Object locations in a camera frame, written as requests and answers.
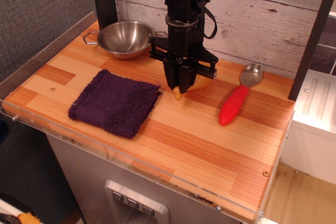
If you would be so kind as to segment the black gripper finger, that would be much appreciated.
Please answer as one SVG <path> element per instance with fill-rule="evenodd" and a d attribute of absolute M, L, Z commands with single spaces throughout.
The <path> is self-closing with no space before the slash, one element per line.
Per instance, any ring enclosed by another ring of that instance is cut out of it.
<path fill-rule="evenodd" d="M 190 66 L 179 67 L 179 87 L 180 93 L 186 93 L 188 89 L 194 84 L 197 71 Z"/>
<path fill-rule="evenodd" d="M 173 90 L 180 85 L 180 64 L 164 61 L 163 66 L 167 85 Z"/>

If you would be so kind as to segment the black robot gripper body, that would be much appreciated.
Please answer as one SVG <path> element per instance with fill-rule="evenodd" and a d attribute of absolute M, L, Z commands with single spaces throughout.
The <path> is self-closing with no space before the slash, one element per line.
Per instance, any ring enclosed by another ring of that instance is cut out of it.
<path fill-rule="evenodd" d="M 185 22 L 166 16 L 168 36 L 160 38 L 154 36 L 149 39 L 151 44 L 150 57 L 161 62 L 175 62 L 181 66 L 196 69 L 197 75 L 214 79 L 217 74 L 218 58 L 203 46 L 204 39 L 215 36 L 215 28 L 210 36 L 206 36 L 205 16 L 196 15 Z"/>

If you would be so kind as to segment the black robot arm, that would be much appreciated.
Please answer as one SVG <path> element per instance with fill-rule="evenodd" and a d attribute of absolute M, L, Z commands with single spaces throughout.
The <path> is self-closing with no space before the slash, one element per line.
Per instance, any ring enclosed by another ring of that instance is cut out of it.
<path fill-rule="evenodd" d="M 168 27 L 167 37 L 150 38 L 150 57 L 163 62 L 169 88 L 179 88 L 184 94 L 194 85 L 198 75 L 209 79 L 216 77 L 218 58 L 203 46 L 204 39 L 212 39 L 205 33 L 205 18 L 215 20 L 206 8 L 210 0 L 165 0 Z"/>

